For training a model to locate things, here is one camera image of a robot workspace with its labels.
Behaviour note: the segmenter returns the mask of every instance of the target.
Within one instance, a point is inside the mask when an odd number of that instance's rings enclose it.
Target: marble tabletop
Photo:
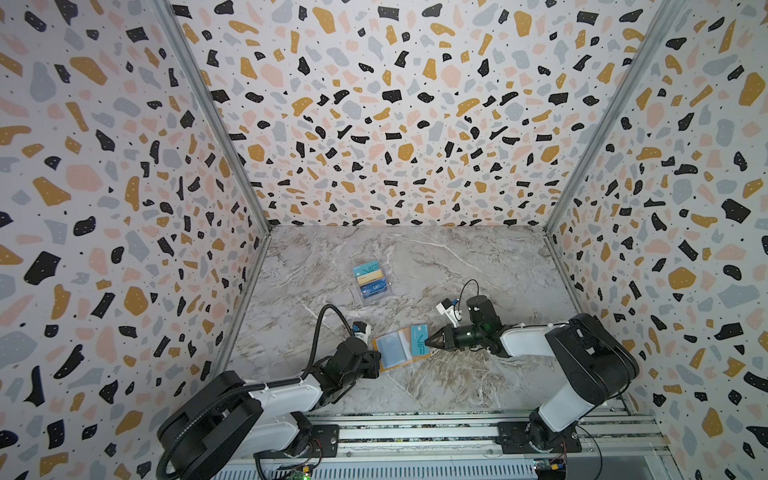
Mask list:
[[[309,358],[326,303],[350,324],[367,322],[371,338],[426,323],[448,323],[435,305],[458,297],[469,279],[490,298],[503,323],[569,319],[568,299],[537,227],[277,227],[240,329],[229,368],[244,379],[295,376]],[[378,260],[391,294],[364,306],[352,268]],[[464,299],[476,294],[474,283]],[[346,333],[328,311],[317,359],[332,355]],[[499,359],[485,351],[435,351],[424,360],[361,379],[323,412],[447,412],[532,409],[565,382],[548,357]]]

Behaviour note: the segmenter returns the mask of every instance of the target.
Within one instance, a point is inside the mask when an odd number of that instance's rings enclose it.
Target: patterned backdrop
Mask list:
[[[272,224],[546,220],[650,0],[174,7]]]
[[[153,478],[255,225],[146,5],[0,3],[0,478]]]
[[[554,239],[686,478],[768,478],[768,4],[668,32]]]

